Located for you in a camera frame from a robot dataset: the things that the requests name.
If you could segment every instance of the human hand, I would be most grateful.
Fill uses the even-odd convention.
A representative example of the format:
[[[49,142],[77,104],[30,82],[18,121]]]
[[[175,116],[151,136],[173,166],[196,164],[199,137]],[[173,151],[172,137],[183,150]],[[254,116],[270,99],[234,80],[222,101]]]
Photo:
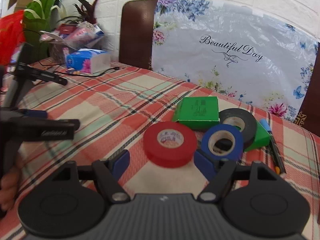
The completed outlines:
[[[15,165],[0,181],[0,207],[3,211],[11,209],[14,205],[15,195],[18,191],[21,176],[22,161],[17,155]]]

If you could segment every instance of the black tape roll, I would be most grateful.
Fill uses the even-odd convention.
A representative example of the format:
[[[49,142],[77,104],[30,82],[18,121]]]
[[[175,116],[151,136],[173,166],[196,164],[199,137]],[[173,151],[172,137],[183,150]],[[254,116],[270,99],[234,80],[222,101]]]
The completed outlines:
[[[254,141],[257,130],[257,121],[248,111],[239,108],[225,109],[219,112],[221,124],[230,124],[238,126],[243,137],[243,149],[247,149]],[[232,142],[227,139],[221,139],[216,142],[216,147],[223,151],[228,151]]]

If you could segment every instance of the tablecloth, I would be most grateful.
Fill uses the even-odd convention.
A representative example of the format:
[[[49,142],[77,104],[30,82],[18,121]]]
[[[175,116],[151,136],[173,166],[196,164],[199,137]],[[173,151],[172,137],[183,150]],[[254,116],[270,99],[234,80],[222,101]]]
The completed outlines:
[[[167,77],[150,70],[119,63],[121,67],[96,78],[65,76],[67,86],[39,84],[21,102],[21,108],[46,110],[51,119],[81,121],[73,141],[23,143],[20,154],[25,163],[18,198],[12,210],[0,220],[0,239],[22,238],[17,206],[36,185],[65,161],[89,165],[97,159],[130,151],[131,162],[119,183],[133,196],[135,193],[193,193],[195,196],[207,181],[193,162],[166,169],[148,161],[143,150],[143,133],[152,124],[170,121],[177,103],[184,97],[217,96],[219,110],[243,108],[257,120],[267,118],[287,170],[286,181],[309,202],[310,219],[303,232],[308,239],[320,238],[317,224],[320,193],[320,138],[307,130],[270,115],[263,110],[217,94],[190,82]],[[201,141],[203,133],[196,132]],[[273,168],[265,149],[244,153],[242,162],[260,160]],[[91,181],[84,186],[94,188]]]

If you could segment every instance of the red tape roll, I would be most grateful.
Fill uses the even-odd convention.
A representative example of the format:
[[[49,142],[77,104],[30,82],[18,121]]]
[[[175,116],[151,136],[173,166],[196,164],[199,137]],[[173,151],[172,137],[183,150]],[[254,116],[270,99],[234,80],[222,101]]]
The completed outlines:
[[[145,131],[143,145],[148,159],[154,164],[178,168],[192,160],[197,149],[197,138],[183,124],[159,122]]]

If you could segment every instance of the pen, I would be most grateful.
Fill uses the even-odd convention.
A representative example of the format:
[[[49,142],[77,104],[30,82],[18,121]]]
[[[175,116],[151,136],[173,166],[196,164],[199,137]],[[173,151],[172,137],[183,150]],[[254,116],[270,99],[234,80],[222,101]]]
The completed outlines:
[[[270,146],[270,149],[271,149],[271,156],[273,157],[273,161],[275,163],[276,173],[278,175],[280,175],[281,178],[284,179],[287,173],[285,171],[285,167],[284,167],[284,164],[283,164],[283,161],[282,161],[278,146],[276,144],[276,140],[273,137],[271,128],[270,128],[270,126],[269,126],[269,124],[268,124],[266,119],[261,119],[260,123],[263,126],[263,128],[265,128],[268,131],[268,133],[270,134],[269,146]]]

